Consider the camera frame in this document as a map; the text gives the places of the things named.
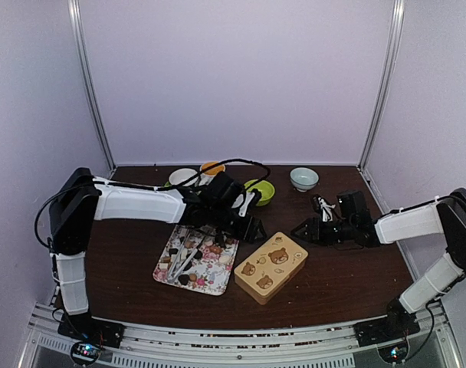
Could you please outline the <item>metal tongs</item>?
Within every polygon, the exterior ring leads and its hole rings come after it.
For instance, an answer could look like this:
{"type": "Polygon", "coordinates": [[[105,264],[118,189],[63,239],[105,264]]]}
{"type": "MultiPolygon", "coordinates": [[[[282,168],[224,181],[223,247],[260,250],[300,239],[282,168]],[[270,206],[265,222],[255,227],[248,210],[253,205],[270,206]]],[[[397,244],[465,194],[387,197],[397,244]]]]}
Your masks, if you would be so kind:
{"type": "Polygon", "coordinates": [[[175,270],[171,276],[168,277],[169,283],[174,283],[177,278],[183,273],[183,271],[188,267],[188,264],[192,262],[192,259],[199,252],[200,247],[205,242],[206,239],[211,238],[213,233],[204,233],[202,240],[189,252],[187,253],[187,258],[181,263],[180,267],[175,270]]]}

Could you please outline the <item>bear print tin lid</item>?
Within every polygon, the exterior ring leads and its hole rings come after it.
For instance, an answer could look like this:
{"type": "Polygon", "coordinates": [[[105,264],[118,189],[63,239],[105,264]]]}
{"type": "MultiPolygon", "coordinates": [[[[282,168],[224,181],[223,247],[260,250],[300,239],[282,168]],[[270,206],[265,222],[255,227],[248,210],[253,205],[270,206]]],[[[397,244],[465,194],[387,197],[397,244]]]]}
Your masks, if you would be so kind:
{"type": "Polygon", "coordinates": [[[268,265],[288,265],[306,261],[307,257],[307,250],[289,236],[277,232],[244,261],[257,265],[264,263],[268,265]]]}

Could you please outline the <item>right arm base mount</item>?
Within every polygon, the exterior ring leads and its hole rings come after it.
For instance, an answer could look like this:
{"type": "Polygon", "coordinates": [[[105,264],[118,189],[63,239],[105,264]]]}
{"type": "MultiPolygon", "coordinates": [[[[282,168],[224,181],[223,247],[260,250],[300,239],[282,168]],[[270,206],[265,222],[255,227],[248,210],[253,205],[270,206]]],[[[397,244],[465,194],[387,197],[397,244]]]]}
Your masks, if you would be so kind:
{"type": "Polygon", "coordinates": [[[359,346],[367,347],[402,339],[409,334],[416,334],[420,331],[420,326],[415,318],[411,318],[403,324],[394,324],[391,318],[380,317],[356,323],[353,325],[353,329],[359,346]]]}

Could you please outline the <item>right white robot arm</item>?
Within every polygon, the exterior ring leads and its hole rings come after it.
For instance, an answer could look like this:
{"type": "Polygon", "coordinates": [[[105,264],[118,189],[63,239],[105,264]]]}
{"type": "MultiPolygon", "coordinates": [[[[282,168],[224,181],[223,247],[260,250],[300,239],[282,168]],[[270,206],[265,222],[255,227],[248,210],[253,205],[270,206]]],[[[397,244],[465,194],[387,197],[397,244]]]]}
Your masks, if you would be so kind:
{"type": "Polygon", "coordinates": [[[396,242],[441,235],[444,254],[387,307],[381,321],[384,336],[397,338],[410,325],[410,317],[427,303],[442,296],[466,278],[466,189],[458,188],[406,208],[393,209],[379,218],[371,216],[366,198],[359,190],[341,192],[336,207],[319,195],[313,199],[315,216],[295,227],[291,234],[314,245],[355,242],[375,248],[396,242]]]}

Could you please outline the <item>tan chocolate tin box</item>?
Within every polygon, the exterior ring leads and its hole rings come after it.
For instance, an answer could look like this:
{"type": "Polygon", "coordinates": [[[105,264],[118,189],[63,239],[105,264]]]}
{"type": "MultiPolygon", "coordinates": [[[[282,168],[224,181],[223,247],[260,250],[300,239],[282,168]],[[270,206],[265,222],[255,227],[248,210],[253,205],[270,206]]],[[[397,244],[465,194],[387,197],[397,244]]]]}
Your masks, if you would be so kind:
{"type": "Polygon", "coordinates": [[[275,265],[242,262],[234,270],[235,283],[260,305],[265,305],[304,267],[296,264],[275,265]]]}

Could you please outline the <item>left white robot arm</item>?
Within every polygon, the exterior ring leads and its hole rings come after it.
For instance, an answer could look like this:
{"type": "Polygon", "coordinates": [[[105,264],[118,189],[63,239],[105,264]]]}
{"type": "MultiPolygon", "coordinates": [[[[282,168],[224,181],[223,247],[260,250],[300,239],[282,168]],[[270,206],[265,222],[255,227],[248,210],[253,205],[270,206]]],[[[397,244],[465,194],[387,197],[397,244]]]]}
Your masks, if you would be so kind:
{"type": "Polygon", "coordinates": [[[114,182],[78,168],[43,208],[49,212],[51,235],[41,244],[54,259],[67,325],[81,340],[91,340],[97,322],[87,314],[84,259],[93,223],[109,219],[163,222],[192,227],[211,226],[247,243],[266,240],[262,221],[249,214],[260,200],[228,174],[220,172],[209,184],[185,179],[167,187],[114,182]]]}

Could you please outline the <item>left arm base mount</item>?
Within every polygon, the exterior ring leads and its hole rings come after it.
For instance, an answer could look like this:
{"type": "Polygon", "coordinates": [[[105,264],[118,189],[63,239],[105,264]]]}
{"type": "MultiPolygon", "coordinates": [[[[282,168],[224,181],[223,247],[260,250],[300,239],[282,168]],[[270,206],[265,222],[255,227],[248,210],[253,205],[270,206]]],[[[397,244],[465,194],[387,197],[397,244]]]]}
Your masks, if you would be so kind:
{"type": "Polygon", "coordinates": [[[124,326],[119,323],[98,320],[87,312],[62,317],[57,332],[65,337],[102,347],[119,348],[123,339],[124,326]]]}

